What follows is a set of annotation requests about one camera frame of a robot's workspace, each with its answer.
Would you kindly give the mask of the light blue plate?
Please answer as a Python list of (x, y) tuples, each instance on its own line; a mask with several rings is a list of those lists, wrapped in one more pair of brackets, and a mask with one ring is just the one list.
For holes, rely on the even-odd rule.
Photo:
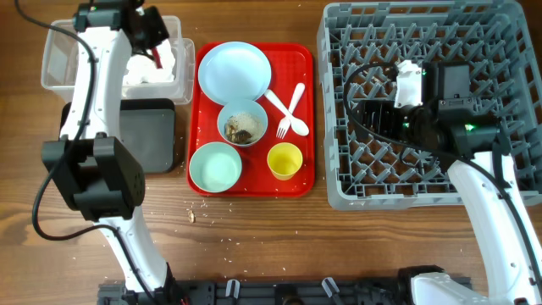
[(271, 83), (272, 68), (268, 57), (254, 45), (224, 42), (203, 56), (197, 79), (202, 92), (217, 104), (256, 101)]

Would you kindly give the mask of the red snack wrapper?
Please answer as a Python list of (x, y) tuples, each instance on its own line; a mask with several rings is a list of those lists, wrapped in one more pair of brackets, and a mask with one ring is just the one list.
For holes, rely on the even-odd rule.
[(163, 67), (163, 65), (162, 65), (162, 62), (161, 62), (161, 58), (160, 58), (158, 49), (156, 47), (154, 47), (154, 48), (151, 49), (151, 51), (152, 51), (152, 56), (153, 56), (156, 68), (161, 69)]

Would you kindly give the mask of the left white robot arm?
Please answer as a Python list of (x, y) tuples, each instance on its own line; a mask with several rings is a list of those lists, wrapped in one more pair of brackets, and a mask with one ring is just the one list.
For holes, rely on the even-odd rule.
[[(120, 301), (128, 304), (187, 304), (165, 258), (155, 247), (142, 212), (145, 175), (120, 140), (119, 117), (129, 59), (147, 55), (169, 38), (160, 13), (141, 1), (89, 1), (78, 7), (73, 30), (78, 64), (69, 114), (56, 141), (44, 142), (47, 168), (33, 203), (35, 232), (49, 241), (70, 240), (99, 230), (124, 273)], [(67, 206), (92, 225), (52, 236), (39, 225), (39, 207), (49, 183)]]

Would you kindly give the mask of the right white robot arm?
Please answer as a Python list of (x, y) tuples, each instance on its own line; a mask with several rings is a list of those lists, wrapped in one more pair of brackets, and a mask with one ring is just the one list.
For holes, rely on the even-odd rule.
[[(351, 83), (364, 71), (386, 69), (391, 100), (360, 101), (352, 110)], [(431, 153), (467, 210), (484, 261), (486, 297), (435, 266), (400, 272), (399, 295), (409, 304), (539, 304), (541, 245), (523, 203), (506, 128), (476, 109), (464, 62), (366, 64), (346, 79), (349, 120), (375, 139)]]

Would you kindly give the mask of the yellow plastic cup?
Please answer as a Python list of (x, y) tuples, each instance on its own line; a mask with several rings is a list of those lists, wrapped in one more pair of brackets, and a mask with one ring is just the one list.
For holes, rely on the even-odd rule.
[(292, 143), (278, 143), (268, 151), (267, 164), (276, 179), (289, 180), (303, 164), (302, 152)]

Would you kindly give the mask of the white plastic fork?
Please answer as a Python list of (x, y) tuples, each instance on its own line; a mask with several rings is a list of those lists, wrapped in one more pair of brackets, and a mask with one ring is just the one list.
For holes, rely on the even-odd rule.
[[(288, 110), (289, 110), (289, 112), (291, 114), (293, 114), (293, 112), (296, 109), (297, 104), (301, 100), (301, 97), (302, 97), (302, 95), (303, 95), (303, 93), (305, 91), (305, 88), (306, 88), (306, 86), (303, 83), (298, 83), (296, 85), (296, 88), (295, 88), (295, 90), (294, 90), (294, 92), (292, 94), (291, 100), (290, 100), (290, 105), (288, 107)], [(289, 128), (290, 128), (290, 121), (287, 118), (283, 118), (279, 122), (276, 136), (279, 139), (284, 139), (285, 135), (287, 134), (287, 132), (289, 130)]]

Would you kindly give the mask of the green bowl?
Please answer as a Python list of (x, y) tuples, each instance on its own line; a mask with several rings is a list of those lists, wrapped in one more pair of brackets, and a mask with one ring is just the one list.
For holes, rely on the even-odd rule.
[(189, 176), (201, 190), (220, 193), (229, 190), (241, 177), (240, 154), (229, 144), (209, 142), (198, 148), (189, 163)]

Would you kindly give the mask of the white plastic spoon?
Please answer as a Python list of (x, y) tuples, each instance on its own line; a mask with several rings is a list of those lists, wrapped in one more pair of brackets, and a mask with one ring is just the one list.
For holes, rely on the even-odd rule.
[(280, 122), (277, 129), (276, 136), (280, 139), (284, 139), (287, 134), (288, 128), (286, 124), (289, 124), (289, 127), (299, 136), (308, 136), (309, 128), (307, 124), (296, 118), (291, 110), (288, 110), (285, 105), (279, 100), (279, 98), (270, 90), (267, 89), (264, 92), (264, 96), (285, 116)]

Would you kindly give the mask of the light blue food bowl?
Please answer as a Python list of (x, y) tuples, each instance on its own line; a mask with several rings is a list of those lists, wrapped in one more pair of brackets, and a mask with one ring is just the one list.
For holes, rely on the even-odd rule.
[(268, 116), (263, 107), (251, 100), (227, 103), (217, 118), (219, 134), (238, 147), (249, 147), (263, 138), (268, 128)]

